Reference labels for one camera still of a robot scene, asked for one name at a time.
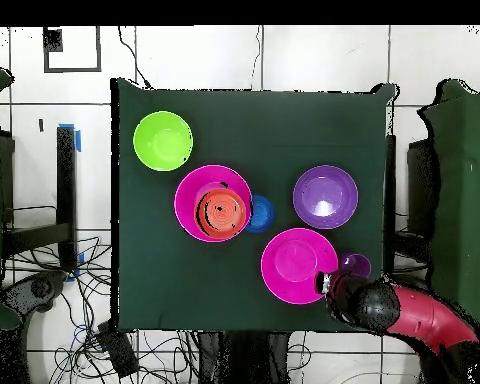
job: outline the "green bowl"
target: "green bowl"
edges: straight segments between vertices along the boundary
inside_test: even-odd
[[[192,131],[171,112],[151,113],[139,122],[133,148],[140,161],[155,171],[172,171],[183,165],[192,152]]]

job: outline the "white tile floor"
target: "white tile floor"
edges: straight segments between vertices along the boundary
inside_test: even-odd
[[[64,52],[50,53],[53,66],[93,66],[95,29],[62,27]],[[272,26],[264,28],[263,58],[258,58],[258,26],[122,27],[123,40],[137,55],[139,70],[155,88],[250,88],[259,90],[369,91],[383,82],[400,87],[396,100],[394,133],[397,136],[397,211],[406,214],[406,151],[410,142],[427,136],[416,111],[430,104],[437,84],[462,78],[480,90],[480,27],[473,26]],[[55,128],[73,123],[82,135],[77,153],[78,236],[101,237],[100,249],[110,244],[110,91],[111,77],[142,82],[134,58],[119,41],[117,27],[100,27],[102,72],[46,74],[43,72],[42,29],[0,28],[0,67],[10,69],[15,82],[0,93],[0,126],[16,139],[15,207],[55,204]],[[43,119],[44,131],[39,129]],[[51,209],[18,211],[16,224],[31,226],[54,221]],[[397,229],[405,227],[398,217]],[[84,250],[92,241],[82,242]],[[110,266],[110,252],[99,264]],[[397,265],[407,265],[405,261]],[[15,261],[16,268],[29,264]],[[28,275],[7,273],[6,283]],[[103,285],[89,301],[99,323],[109,317],[109,298]],[[64,295],[73,319],[82,323],[82,299],[74,282]],[[28,339],[34,384],[47,384],[64,360],[55,350],[68,348],[74,335],[69,309],[59,297],[46,314],[36,314]],[[173,332],[134,333],[141,366],[173,369],[176,341],[147,355],[149,347],[174,337]],[[415,384],[419,373],[416,355],[398,340],[369,334],[314,334],[296,332],[290,344],[304,341],[313,352],[301,354],[295,346],[288,354],[293,384]],[[176,355],[176,366],[183,362]],[[101,361],[103,370],[110,362]],[[170,373],[167,378],[174,379]],[[189,375],[180,374],[182,382]],[[133,383],[161,384],[143,371]],[[107,384],[119,384],[116,376]],[[128,378],[122,384],[132,384]],[[64,378],[61,384],[69,384]],[[77,384],[102,384],[79,378]]]

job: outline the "purple bowl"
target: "purple bowl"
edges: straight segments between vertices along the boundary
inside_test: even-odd
[[[343,253],[340,255],[339,267],[365,278],[368,278],[372,271],[370,260],[360,253]]]
[[[357,186],[343,169],[321,165],[306,171],[293,189],[300,219],[321,230],[347,222],[357,207]]]

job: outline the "green tablecloth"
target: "green tablecloth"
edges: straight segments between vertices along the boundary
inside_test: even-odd
[[[480,94],[450,80],[424,113],[441,175],[432,288],[480,323]]]
[[[338,252],[367,255],[378,275],[382,258],[386,105],[393,85],[374,94],[141,90],[119,79],[119,327],[123,329],[346,330],[325,302],[285,304],[265,287],[261,253],[277,233],[306,225],[292,191],[307,169],[330,164],[359,189],[353,217],[321,231]],[[190,125],[194,148],[172,172],[137,159],[133,132],[147,114],[167,110]],[[273,202],[274,225],[225,243],[185,233],[174,192],[191,170],[222,164],[239,172],[254,194]]]

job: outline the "pink bowl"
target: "pink bowl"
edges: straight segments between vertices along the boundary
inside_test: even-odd
[[[239,233],[242,232],[251,219],[251,190],[240,174],[222,165],[205,165],[194,169],[183,178],[176,189],[174,196],[174,213],[185,231],[201,241],[221,242],[235,237],[232,236],[223,240],[214,239],[204,234],[195,222],[197,202],[208,191],[215,188],[229,188],[238,194],[245,203],[247,217]]]
[[[261,275],[274,296],[283,302],[305,305],[320,300],[315,290],[318,272],[338,269],[331,243],[316,231],[292,228],[275,236],[261,256]]]

